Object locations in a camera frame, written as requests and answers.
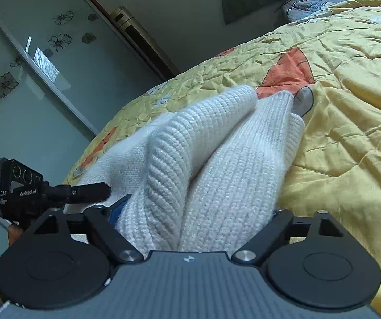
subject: yellow bedspread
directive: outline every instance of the yellow bedspread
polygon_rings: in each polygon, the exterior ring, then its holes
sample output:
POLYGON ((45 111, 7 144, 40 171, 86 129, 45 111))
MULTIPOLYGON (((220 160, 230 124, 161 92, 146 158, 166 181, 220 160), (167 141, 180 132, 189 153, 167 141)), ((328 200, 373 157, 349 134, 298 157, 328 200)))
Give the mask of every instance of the yellow bedspread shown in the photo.
MULTIPOLYGON (((237 84, 258 88, 260 96, 308 85, 314 106, 304 116, 305 134, 278 206, 298 216, 328 210, 381 265, 381 0, 330 10, 330 17, 291 23, 236 46, 130 102, 88 146, 66 183, 76 184, 113 144, 162 112, 237 84)), ((373 306, 381 313, 381 288, 373 306)))

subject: white wall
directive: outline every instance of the white wall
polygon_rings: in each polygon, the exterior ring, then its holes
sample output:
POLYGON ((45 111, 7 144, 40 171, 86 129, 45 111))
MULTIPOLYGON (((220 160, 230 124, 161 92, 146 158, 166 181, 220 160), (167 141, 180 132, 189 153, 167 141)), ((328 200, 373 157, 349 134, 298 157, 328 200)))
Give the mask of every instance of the white wall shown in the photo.
POLYGON ((280 13, 276 3, 226 26, 222 0, 98 1, 109 13, 128 8, 181 71, 272 31, 280 13))

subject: round black pad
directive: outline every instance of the round black pad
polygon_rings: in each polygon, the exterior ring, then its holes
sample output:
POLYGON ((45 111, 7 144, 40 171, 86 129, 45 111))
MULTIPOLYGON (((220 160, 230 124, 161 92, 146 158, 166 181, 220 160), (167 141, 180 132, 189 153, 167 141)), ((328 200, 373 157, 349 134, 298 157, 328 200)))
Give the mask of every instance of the round black pad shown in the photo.
POLYGON ((109 262, 100 250, 60 234, 19 239, 0 257, 0 295, 26 308, 81 302, 108 277, 109 262))
POLYGON ((369 303, 381 283, 377 262, 362 246, 326 237, 283 246, 267 261, 267 276, 281 293, 301 304, 347 309, 369 303))

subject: ribbed knit fabric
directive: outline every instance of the ribbed knit fabric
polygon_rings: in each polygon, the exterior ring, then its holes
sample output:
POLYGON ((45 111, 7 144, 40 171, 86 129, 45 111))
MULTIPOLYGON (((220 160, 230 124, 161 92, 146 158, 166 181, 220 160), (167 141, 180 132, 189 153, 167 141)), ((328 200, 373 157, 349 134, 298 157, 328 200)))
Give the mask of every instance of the ribbed knit fabric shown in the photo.
POLYGON ((256 104, 254 89, 238 86, 186 107, 153 134, 145 176, 116 227, 143 254, 178 249, 190 179, 256 104))
MULTIPOLYGON (((241 85, 160 116, 112 147, 80 184, 132 194, 115 226, 150 250, 233 253, 269 221, 304 130, 282 91, 257 101, 241 85)), ((68 205, 65 211, 82 212, 68 205)))
POLYGON ((269 221, 304 130, 292 95, 262 99, 193 182, 179 250, 232 254, 269 221))

